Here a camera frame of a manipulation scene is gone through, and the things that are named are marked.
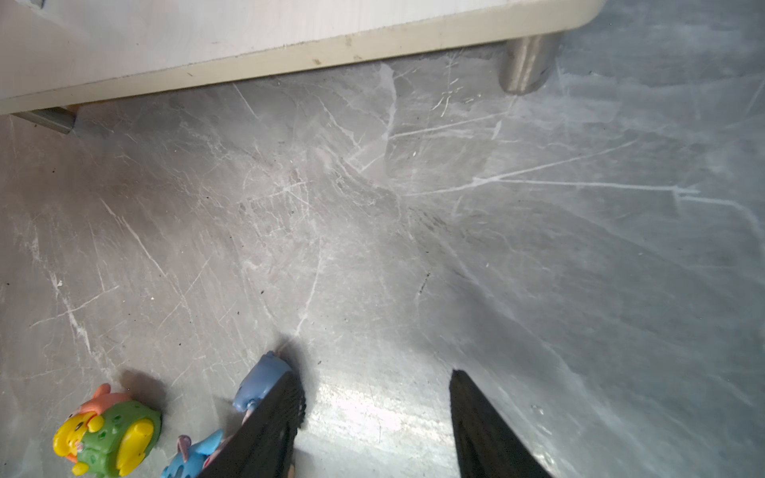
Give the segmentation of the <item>blue Stitch ice-cream toy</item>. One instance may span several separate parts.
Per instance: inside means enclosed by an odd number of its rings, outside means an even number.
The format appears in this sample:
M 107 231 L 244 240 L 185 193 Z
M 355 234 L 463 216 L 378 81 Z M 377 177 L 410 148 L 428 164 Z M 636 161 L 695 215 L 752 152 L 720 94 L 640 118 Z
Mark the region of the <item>blue Stitch ice-cream toy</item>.
M 193 442 L 188 435 L 180 435 L 177 438 L 177 454 L 161 472 L 161 478 L 198 477 L 224 444 L 223 429 L 216 430 L 199 442 Z

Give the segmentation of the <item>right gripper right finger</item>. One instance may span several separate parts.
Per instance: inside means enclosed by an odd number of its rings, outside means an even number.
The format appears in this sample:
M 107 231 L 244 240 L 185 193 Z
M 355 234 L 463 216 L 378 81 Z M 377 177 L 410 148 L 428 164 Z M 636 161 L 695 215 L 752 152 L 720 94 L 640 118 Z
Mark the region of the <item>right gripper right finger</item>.
M 551 477 L 467 372 L 452 372 L 449 393 L 461 477 Z

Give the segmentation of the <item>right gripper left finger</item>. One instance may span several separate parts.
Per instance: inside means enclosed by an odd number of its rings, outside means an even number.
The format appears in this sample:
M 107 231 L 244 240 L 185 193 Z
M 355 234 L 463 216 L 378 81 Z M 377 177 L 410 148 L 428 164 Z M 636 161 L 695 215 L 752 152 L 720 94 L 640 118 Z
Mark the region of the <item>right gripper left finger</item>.
M 294 477 L 294 443 L 301 426 L 305 394 L 288 372 L 201 472 L 203 477 Z

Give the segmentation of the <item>pink yellow bear toy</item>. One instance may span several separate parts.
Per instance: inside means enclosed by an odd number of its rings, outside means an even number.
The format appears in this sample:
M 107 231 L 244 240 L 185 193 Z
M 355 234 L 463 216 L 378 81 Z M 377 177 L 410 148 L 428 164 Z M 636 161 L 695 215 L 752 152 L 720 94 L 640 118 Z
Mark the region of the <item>pink yellow bear toy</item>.
M 52 446 L 77 477 L 126 477 L 155 448 L 162 423 L 158 410 L 101 384 L 59 427 Z

